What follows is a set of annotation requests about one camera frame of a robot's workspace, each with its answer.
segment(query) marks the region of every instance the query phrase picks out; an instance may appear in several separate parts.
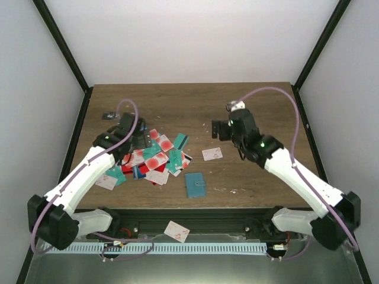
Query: card on floor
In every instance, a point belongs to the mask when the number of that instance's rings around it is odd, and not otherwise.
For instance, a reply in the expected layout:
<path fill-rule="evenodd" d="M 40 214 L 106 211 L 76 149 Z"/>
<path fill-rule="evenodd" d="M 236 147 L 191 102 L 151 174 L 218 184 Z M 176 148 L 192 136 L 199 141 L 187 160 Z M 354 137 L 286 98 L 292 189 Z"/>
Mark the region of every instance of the card on floor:
<path fill-rule="evenodd" d="M 162 149 L 159 147 L 158 144 L 155 143 L 153 146 L 143 149 L 143 158 L 144 158 L 144 160 L 147 160 L 149 158 L 154 157 L 155 155 L 157 155 L 161 151 L 162 151 Z"/>
<path fill-rule="evenodd" d="M 176 239 L 177 241 L 180 241 L 181 243 L 185 242 L 185 239 L 189 233 L 189 229 L 184 228 L 183 226 L 180 226 L 179 224 L 172 221 L 168 223 L 164 232 L 164 234 Z"/>
<path fill-rule="evenodd" d="M 165 185 L 167 183 L 168 176 L 169 173 L 167 169 L 165 169 L 163 173 L 157 172 L 156 170 L 151 170 L 146 173 L 145 179 L 153 183 L 157 183 L 158 185 Z"/>
<path fill-rule="evenodd" d="M 184 153 L 180 150 L 170 150 L 170 165 L 171 167 L 181 167 L 183 165 Z"/>
<path fill-rule="evenodd" d="M 166 137 L 166 135 L 159 136 L 155 141 L 158 143 L 158 145 L 161 147 L 162 151 L 164 152 L 167 152 L 168 150 L 174 147 L 174 145 Z"/>
<path fill-rule="evenodd" d="M 178 150 L 183 150 L 184 146 L 187 144 L 188 136 L 179 133 L 174 141 L 174 147 Z"/>
<path fill-rule="evenodd" d="M 192 157 L 190 157 L 189 155 L 184 154 L 184 157 L 185 159 L 181 167 L 169 169 L 170 173 L 173 174 L 174 176 L 178 176 L 183 171 L 184 168 L 188 167 L 189 163 L 192 161 Z"/>
<path fill-rule="evenodd" d="M 110 191 L 114 189 L 116 183 L 117 179 L 108 175 L 101 175 L 95 182 L 96 185 L 101 186 L 102 188 L 109 189 Z"/>
<path fill-rule="evenodd" d="M 143 174 L 141 173 L 141 171 L 140 171 L 140 169 L 139 169 L 138 166 L 134 166 L 134 167 L 133 167 L 133 178 L 134 178 L 134 179 L 143 179 L 143 178 L 145 178 L 145 177 L 146 177 L 146 175 L 143 175 Z"/>
<path fill-rule="evenodd" d="M 122 165 L 121 166 L 121 171 L 124 175 L 132 175 L 133 174 L 133 167 L 129 166 L 129 164 Z"/>
<path fill-rule="evenodd" d="M 111 176 L 112 178 L 116 178 L 117 182 L 115 186 L 119 186 L 123 182 L 126 182 L 126 177 L 123 171 L 119 166 L 115 166 L 105 172 L 106 175 Z"/>
<path fill-rule="evenodd" d="M 122 161 L 122 165 L 127 165 L 130 167 L 137 166 L 144 162 L 143 150 L 134 150 L 132 154 L 126 154 Z"/>
<path fill-rule="evenodd" d="M 145 165 L 149 170 L 155 170 L 157 167 L 163 165 L 167 161 L 168 161 L 168 156 L 165 153 L 160 152 L 157 155 L 155 155 L 154 157 L 146 160 Z"/>
<path fill-rule="evenodd" d="M 204 161 L 214 160 L 214 159 L 220 159 L 223 157 L 223 154 L 221 153 L 221 149 L 213 148 L 208 150 L 203 150 L 203 157 Z"/>
<path fill-rule="evenodd" d="M 155 140 L 159 137 L 159 134 L 158 134 L 158 131 L 156 131 L 155 129 L 151 129 L 150 130 L 150 138 Z"/>
<path fill-rule="evenodd" d="M 164 164 L 160 165 L 159 167 L 157 167 L 155 170 L 157 172 L 163 173 L 163 171 L 166 169 L 166 165 L 167 165 L 167 163 L 164 163 Z"/>

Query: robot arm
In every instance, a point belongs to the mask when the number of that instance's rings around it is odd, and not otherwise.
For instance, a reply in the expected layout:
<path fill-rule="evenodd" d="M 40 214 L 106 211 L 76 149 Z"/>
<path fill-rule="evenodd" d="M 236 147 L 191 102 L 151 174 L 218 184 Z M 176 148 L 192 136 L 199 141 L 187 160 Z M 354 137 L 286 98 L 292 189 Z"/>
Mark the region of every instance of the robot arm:
<path fill-rule="evenodd" d="M 28 201 L 28 220 L 31 232 L 42 210 L 51 201 L 53 201 L 51 207 L 38 226 L 37 237 L 57 249 L 65 249 L 76 237 L 104 232 L 112 227 L 111 223 L 115 221 L 114 216 L 106 208 L 77 214 L 74 212 L 80 200 L 103 173 L 116 163 L 120 163 L 132 149 L 151 146 L 149 132 L 144 127 L 144 119 L 139 118 L 135 130 L 126 142 L 91 161 L 91 158 L 126 138 L 134 119 L 134 115 L 125 113 L 117 125 L 96 138 L 85 158 L 62 182 L 43 197 L 34 195 Z"/>
<path fill-rule="evenodd" d="M 212 138 L 219 138 L 221 141 L 232 140 L 242 160 L 254 162 L 280 178 L 313 210 L 299 211 L 276 207 L 272 212 L 271 225 L 267 228 L 313 235 L 327 249 L 337 249 L 345 241 L 346 233 L 298 175 L 291 162 L 289 151 L 273 136 L 262 135 L 259 132 L 253 115 L 245 108 L 242 101 L 233 101 L 226 105 L 226 109 L 229 111 L 227 121 L 212 121 Z M 298 161 L 296 166 L 317 193 L 339 214 L 348 229 L 353 231 L 358 228 L 361 218 L 359 197 L 353 192 L 345 195 L 314 175 Z"/>

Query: white wall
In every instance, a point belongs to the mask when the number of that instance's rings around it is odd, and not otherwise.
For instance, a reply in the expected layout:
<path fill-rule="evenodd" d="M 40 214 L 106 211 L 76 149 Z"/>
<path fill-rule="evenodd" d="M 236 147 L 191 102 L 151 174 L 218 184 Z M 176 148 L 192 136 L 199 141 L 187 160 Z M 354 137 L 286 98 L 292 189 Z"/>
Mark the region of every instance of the white wall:
<path fill-rule="evenodd" d="M 27 201 L 57 183 L 83 92 L 32 1 L 0 1 L 0 266 L 16 282 Z"/>
<path fill-rule="evenodd" d="M 368 272 L 379 283 L 379 6 L 352 1 L 301 97 L 330 183 L 362 199 L 356 231 Z"/>
<path fill-rule="evenodd" d="M 46 0 L 88 83 L 294 83 L 337 0 Z"/>

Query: wooden tabletop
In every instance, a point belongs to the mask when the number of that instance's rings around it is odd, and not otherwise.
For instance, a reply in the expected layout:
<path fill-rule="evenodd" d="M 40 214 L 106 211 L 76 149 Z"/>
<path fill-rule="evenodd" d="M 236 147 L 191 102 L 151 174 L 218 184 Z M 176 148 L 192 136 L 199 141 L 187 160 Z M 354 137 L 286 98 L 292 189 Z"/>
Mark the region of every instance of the wooden tabletop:
<path fill-rule="evenodd" d="M 291 92 L 289 83 L 194 83 L 162 85 L 96 85 L 89 103 L 72 169 L 87 154 L 98 134 L 115 124 L 102 120 L 105 111 L 115 111 L 118 102 L 132 99 L 150 129 L 174 141 L 178 133 L 189 136 L 185 152 L 193 160 L 167 184 L 154 186 L 147 180 L 128 178 L 113 191 L 94 185 L 79 208 L 242 208 L 306 206 L 306 203 L 277 177 L 249 161 L 241 161 L 231 141 L 211 138 L 211 120 L 226 120 L 225 104 L 261 86 L 277 86 Z M 290 148 L 295 127 L 293 107 L 284 95 L 261 92 L 248 99 L 261 133 L 273 135 Z M 122 111 L 133 112 L 125 105 Z M 205 162 L 202 150 L 221 147 L 222 159 Z M 296 145 L 296 158 L 316 173 L 303 127 Z M 187 198 L 185 173 L 201 172 L 207 196 Z"/>

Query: cable tray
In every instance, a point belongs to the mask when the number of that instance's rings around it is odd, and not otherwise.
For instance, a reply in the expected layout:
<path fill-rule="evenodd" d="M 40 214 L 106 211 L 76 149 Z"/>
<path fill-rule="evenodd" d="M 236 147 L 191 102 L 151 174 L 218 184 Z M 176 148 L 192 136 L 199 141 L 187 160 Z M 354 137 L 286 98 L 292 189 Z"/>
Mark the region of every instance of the cable tray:
<path fill-rule="evenodd" d="M 52 248 L 47 254 L 100 254 L 109 243 L 72 243 L 64 250 Z M 50 246 L 43 244 L 43 249 Z M 148 250 L 151 243 L 128 243 L 122 248 L 110 248 L 106 254 L 140 254 Z M 266 243 L 155 243 L 149 254 L 239 254 L 265 256 Z"/>

